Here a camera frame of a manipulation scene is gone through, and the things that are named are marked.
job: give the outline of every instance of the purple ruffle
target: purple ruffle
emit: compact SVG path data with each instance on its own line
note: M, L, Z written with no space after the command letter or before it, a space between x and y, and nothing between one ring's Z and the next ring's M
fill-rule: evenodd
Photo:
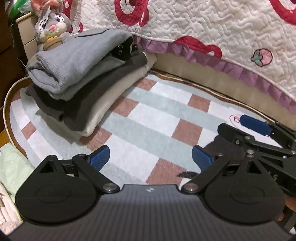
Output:
M203 66L210 66L218 72L222 71L235 80L241 80L249 86L256 87L262 93L269 94L282 107L289 110L291 113L296 114L295 101L293 101L284 92L272 85L266 79L262 78L258 74L244 69L243 67L207 54L194 51L187 46L173 42L159 42L136 36L134 40L138 45L142 46L148 52L172 53L176 56L184 57L190 63L198 63Z

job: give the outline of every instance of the wooden furniture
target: wooden furniture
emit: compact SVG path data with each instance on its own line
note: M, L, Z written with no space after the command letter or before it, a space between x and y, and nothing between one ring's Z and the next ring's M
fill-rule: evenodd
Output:
M28 13L24 16L21 16L15 21L17 23L22 45L28 59L30 59L37 50L37 42L34 39L35 25L37 21L38 18L33 13Z
M8 142L9 142L9 139L8 139L7 133L5 130L3 130L0 133L0 147L4 146Z
M3 106L5 96L10 87L25 76L16 54L13 50L13 40L7 25L7 16L4 9L4 0L0 0L0 107ZM4 129L3 115L0 119L0 131Z

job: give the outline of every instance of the plush toy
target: plush toy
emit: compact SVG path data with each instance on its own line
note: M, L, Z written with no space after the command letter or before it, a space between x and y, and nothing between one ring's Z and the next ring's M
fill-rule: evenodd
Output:
M37 41L37 52L50 50L64 43L71 34L70 19L62 13L62 0L49 0L33 6L39 17L35 25L35 40Z

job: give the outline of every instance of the light blue stripe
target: light blue stripe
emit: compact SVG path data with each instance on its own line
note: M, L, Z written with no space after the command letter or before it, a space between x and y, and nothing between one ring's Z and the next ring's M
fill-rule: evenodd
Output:
M21 148L25 150L29 162L36 168L41 163L42 160L40 160L40 158L36 155L36 153L31 148L30 144L25 139L22 131L20 130L17 124L17 121L15 119L15 116L11 108L9 113L9 120L10 120L11 130L16 141L21 146Z
M70 130L62 123L57 123L50 116L46 115L34 102L33 98L25 94L21 89L21 101L25 113L30 121L43 136L43 138L54 148L63 159L71 159L79 153L90 154L92 151L79 143L80 136L76 132L70 134Z
M100 173L102 173L105 177L116 183L121 188L124 184L145 184L145 182L128 174L124 170L109 162L103 166L103 168L100 170Z
M110 111L105 114L100 126L155 156L187 170L200 172L192 160L192 147L183 142Z
M123 93L123 95L127 98L173 115L177 118L206 128L214 133L217 133L218 125L225 122L223 119L208 114L204 111L138 87L127 90L125 93Z
M163 80L163 79L160 79L159 77L157 77L157 76L155 76L153 74L149 74L146 78L150 79L150 80L160 82L162 84L166 84L166 85L169 85L169 86L184 90L184 91L187 91L189 93L192 93L192 94L195 94L197 96L203 97L203 98L208 99L210 101L214 101L215 103L217 103L219 105L222 105L222 106L225 106L225 107L232 107L232 108L234 108L234 109L236 109L236 110L238 110L240 112L243 112L246 115L249 115L249 116L251 116L253 118L256 118L256 119L261 120L261 121L265 121L265 119L263 119L261 116L255 114L254 112L252 112L252 111L250 111L248 109L245 109L245 108L243 108L241 106L238 106L238 105L235 105L235 104L232 104L232 103L228 103L228 102L219 100L216 97L214 97L213 95L210 95L210 94L208 94L207 92L205 92L203 90L200 90L198 88L194 88L194 87L189 86L187 84L182 84L182 83L169 81L169 80Z

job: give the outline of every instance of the checkered rug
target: checkered rug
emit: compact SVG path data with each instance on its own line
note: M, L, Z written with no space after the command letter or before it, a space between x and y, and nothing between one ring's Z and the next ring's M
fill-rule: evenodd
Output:
M119 186L180 186L188 181L180 173L200 172L192 160L192 147L205 147L213 141L220 123L249 132L258 141L275 144L242 127L239 118L243 114L263 120L200 89L148 74L117 99L89 137L45 115L25 89L13 98L10 122L17 142L35 167L47 155L69 159L78 153L90 154L106 144L111 157L101 173Z

